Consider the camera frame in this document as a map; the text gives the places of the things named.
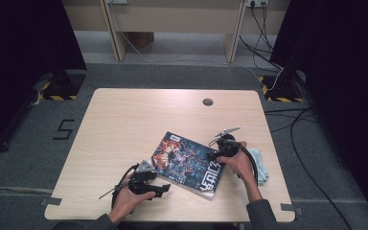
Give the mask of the beige wooden desk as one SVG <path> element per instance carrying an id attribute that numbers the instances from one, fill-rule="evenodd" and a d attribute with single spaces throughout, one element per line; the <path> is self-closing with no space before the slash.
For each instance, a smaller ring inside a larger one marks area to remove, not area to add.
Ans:
<path id="1" fill-rule="evenodd" d="M 124 59 L 127 32 L 219 34 L 235 59 L 245 0 L 100 0 L 115 58 Z"/>

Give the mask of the black curtain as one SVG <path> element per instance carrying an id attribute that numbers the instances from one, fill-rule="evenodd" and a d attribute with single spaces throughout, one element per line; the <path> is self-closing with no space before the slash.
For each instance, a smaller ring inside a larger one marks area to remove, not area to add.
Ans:
<path id="1" fill-rule="evenodd" d="M 0 0 L 0 138 L 41 76 L 84 67 L 61 0 Z"/>
<path id="2" fill-rule="evenodd" d="M 368 202 L 368 0 L 289 0 L 271 59 L 306 74 L 320 117 Z"/>

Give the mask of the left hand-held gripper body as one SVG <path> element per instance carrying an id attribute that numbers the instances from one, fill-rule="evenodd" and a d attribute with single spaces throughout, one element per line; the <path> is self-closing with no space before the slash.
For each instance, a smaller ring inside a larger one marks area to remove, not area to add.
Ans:
<path id="1" fill-rule="evenodd" d="M 147 192 L 160 192 L 157 186 L 149 184 L 156 176 L 157 172 L 154 170 L 153 166 L 147 160 L 143 160 L 135 168 L 128 182 L 128 187 L 136 195 L 142 195 Z"/>

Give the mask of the person's right hand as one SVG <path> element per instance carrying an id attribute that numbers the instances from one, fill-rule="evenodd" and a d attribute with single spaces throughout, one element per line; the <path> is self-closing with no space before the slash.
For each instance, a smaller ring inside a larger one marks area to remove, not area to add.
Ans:
<path id="1" fill-rule="evenodd" d="M 247 192 L 256 193 L 258 191 L 258 184 L 248 153 L 239 149 L 235 156 L 226 159 L 226 164 L 240 177 Z"/>

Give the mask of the black stand base striped tape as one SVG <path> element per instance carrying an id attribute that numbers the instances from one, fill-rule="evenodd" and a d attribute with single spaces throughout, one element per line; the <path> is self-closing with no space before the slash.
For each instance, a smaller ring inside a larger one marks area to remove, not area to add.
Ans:
<path id="1" fill-rule="evenodd" d="M 271 102 L 302 103 L 303 97 L 294 80 L 284 79 L 281 74 L 259 77 L 264 98 Z"/>
<path id="2" fill-rule="evenodd" d="M 43 85 L 40 95 L 42 100 L 75 100 L 85 79 L 84 73 L 65 73 L 64 77 L 50 77 Z"/>

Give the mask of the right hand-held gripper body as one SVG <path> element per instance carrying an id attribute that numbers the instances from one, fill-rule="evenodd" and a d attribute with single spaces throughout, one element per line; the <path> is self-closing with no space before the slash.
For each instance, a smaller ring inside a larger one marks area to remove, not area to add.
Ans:
<path id="1" fill-rule="evenodd" d="M 238 153 L 241 144 L 236 141 L 235 137 L 232 135 L 232 132 L 239 129 L 240 127 L 236 126 L 234 128 L 225 129 L 224 131 L 216 134 L 215 139 L 210 142 L 209 146 L 217 144 L 220 156 L 224 157 L 235 156 Z"/>

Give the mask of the light blue cloth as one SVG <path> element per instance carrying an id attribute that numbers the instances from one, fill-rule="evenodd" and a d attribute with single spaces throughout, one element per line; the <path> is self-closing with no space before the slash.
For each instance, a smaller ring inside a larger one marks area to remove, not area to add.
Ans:
<path id="1" fill-rule="evenodd" d="M 265 168 L 261 151 L 259 149 L 249 149 L 248 151 L 256 163 L 256 169 L 258 173 L 258 184 L 264 185 L 269 178 L 269 174 L 267 169 Z"/>

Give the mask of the grey tape piece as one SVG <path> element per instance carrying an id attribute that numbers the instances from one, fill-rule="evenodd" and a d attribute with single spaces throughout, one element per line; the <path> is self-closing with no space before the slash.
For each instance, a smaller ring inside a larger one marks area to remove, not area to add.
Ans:
<path id="1" fill-rule="evenodd" d="M 59 206 L 61 203 L 61 198 L 56 198 L 56 197 L 44 197 L 40 204 L 43 206 L 47 206 L 47 205 L 56 205 Z"/>
<path id="2" fill-rule="evenodd" d="M 294 212 L 297 216 L 303 215 L 303 210 L 301 208 L 296 208 L 292 204 L 280 203 L 280 208 L 282 211 Z"/>

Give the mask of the white wall socket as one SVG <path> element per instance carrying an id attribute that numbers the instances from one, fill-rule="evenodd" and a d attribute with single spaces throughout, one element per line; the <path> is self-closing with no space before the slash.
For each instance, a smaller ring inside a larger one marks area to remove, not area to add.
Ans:
<path id="1" fill-rule="evenodd" d="M 263 8 L 268 4 L 268 0 L 246 0 L 246 7 Z"/>

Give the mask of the person's left hand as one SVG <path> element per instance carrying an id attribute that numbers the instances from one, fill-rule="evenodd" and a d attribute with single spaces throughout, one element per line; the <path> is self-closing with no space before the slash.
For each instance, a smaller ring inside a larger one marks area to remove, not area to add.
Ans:
<path id="1" fill-rule="evenodd" d="M 143 201 L 155 197 L 155 192 L 136 195 L 128 187 L 124 187 L 118 193 L 114 206 L 108 214 L 110 220 L 118 225 Z"/>

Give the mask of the brown cardboard box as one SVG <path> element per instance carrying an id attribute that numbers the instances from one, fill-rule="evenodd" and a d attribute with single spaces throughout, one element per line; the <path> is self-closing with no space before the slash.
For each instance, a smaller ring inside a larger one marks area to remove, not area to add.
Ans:
<path id="1" fill-rule="evenodd" d="M 128 32 L 127 35 L 128 40 L 140 48 L 144 48 L 154 41 L 154 33 Z"/>

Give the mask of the dark blue illustrated magazine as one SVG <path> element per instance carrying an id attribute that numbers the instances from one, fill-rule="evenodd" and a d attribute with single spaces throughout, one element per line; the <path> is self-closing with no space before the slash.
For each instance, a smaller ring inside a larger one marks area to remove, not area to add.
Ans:
<path id="1" fill-rule="evenodd" d="M 167 132 L 151 156 L 157 174 L 195 194 L 213 199 L 224 165 L 212 160 L 214 149 Z"/>

